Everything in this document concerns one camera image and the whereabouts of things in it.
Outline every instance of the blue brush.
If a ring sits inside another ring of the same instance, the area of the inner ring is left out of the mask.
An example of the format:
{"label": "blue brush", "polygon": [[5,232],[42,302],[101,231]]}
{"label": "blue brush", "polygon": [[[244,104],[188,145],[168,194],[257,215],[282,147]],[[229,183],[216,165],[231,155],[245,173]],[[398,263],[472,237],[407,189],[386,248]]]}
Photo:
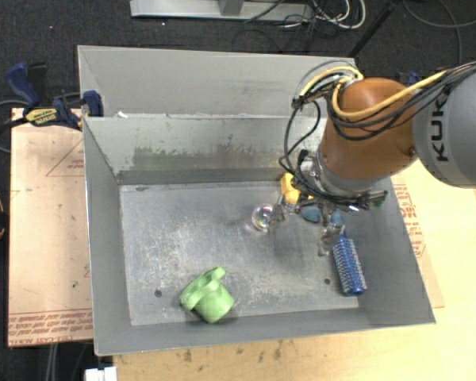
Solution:
{"label": "blue brush", "polygon": [[355,242],[343,231],[333,247],[333,259],[339,274],[342,291],[347,295],[361,295],[367,288]]}

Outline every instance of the blue clamp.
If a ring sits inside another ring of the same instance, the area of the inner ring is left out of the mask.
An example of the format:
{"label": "blue clamp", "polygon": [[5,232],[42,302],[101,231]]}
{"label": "blue clamp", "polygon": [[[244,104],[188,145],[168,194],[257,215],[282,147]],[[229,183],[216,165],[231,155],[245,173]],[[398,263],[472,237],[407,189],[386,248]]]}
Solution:
{"label": "blue clamp", "polygon": [[104,107],[101,97],[95,90],[89,90],[83,95],[83,99],[73,103],[56,98],[51,107],[40,106],[40,96],[35,91],[33,84],[27,76],[27,65],[20,62],[13,65],[6,73],[7,85],[12,91],[23,98],[28,104],[23,109],[23,118],[31,124],[44,127],[48,125],[62,125],[70,129],[80,129],[81,117],[72,113],[70,105],[75,103],[88,105],[92,117],[103,117]]}

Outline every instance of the cardboard sheet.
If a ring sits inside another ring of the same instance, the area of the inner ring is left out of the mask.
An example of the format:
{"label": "cardboard sheet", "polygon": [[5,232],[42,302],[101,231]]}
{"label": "cardboard sheet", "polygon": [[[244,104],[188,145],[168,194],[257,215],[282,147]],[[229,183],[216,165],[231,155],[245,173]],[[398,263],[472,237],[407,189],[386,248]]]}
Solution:
{"label": "cardboard sheet", "polygon": [[81,132],[12,130],[10,347],[91,340]]}

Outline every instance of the green plastic object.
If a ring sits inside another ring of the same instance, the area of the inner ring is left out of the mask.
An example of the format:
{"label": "green plastic object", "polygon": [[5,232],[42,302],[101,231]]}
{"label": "green plastic object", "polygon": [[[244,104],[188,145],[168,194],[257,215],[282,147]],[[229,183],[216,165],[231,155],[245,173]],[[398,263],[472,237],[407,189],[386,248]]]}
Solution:
{"label": "green plastic object", "polygon": [[198,276],[180,295],[180,302],[187,310],[196,310],[208,323],[223,318],[235,303],[234,298],[221,284],[223,267],[214,267]]}

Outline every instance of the yellow cable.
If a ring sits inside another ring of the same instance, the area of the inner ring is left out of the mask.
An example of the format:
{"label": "yellow cable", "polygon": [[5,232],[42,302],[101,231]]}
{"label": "yellow cable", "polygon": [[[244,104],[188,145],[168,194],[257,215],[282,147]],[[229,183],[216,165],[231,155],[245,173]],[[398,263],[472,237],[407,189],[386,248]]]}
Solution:
{"label": "yellow cable", "polygon": [[321,72],[318,76],[314,76],[310,82],[308,82],[303,90],[300,92],[298,96],[305,96],[305,94],[321,79],[323,79],[325,76],[331,75],[332,73],[335,73],[336,71],[350,71],[354,73],[358,79],[363,79],[363,75],[361,72],[354,68],[354,67],[333,67],[332,69],[328,69],[327,71]]}
{"label": "yellow cable", "polygon": [[387,99],[383,100],[382,102],[378,103],[375,106],[368,107],[366,109],[360,110],[355,113],[344,112],[339,107],[339,103],[338,103],[339,91],[341,87],[343,86],[343,84],[348,81],[348,78],[346,78],[346,80],[344,81],[342,79],[339,79],[338,85],[336,86],[332,95],[333,109],[335,110],[335,113],[337,114],[337,116],[347,120],[354,120],[357,118],[367,117],[367,116],[370,116],[371,114],[377,113],[380,109],[391,105],[392,103],[396,102],[400,98],[403,98],[404,96],[411,93],[412,91],[419,89],[421,87],[425,87],[428,84],[436,81],[437,79],[440,79],[442,76],[446,75],[446,73],[447,71],[438,72],[432,76],[427,77],[426,79],[421,80],[420,82],[414,83],[410,87],[406,87],[404,90],[401,90],[400,92],[388,97]]}

